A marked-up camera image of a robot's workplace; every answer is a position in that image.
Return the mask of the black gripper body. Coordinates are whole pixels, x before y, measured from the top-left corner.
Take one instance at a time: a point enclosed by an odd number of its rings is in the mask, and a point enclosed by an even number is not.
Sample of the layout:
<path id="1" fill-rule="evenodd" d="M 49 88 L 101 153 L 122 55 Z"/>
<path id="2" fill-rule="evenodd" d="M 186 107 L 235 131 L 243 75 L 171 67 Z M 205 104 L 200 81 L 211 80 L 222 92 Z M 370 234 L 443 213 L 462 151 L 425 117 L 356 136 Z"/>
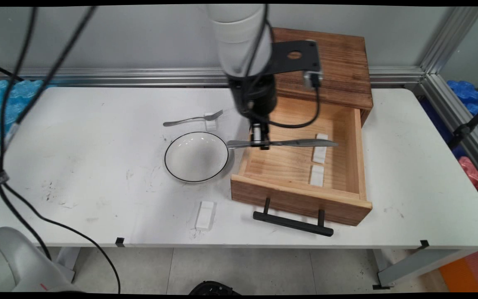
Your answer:
<path id="1" fill-rule="evenodd" d="M 244 78 L 228 76 L 228 87 L 231 90 L 237 111 L 251 123 L 267 123 L 269 115 L 277 105 L 276 80 L 273 74 L 260 77 Z"/>

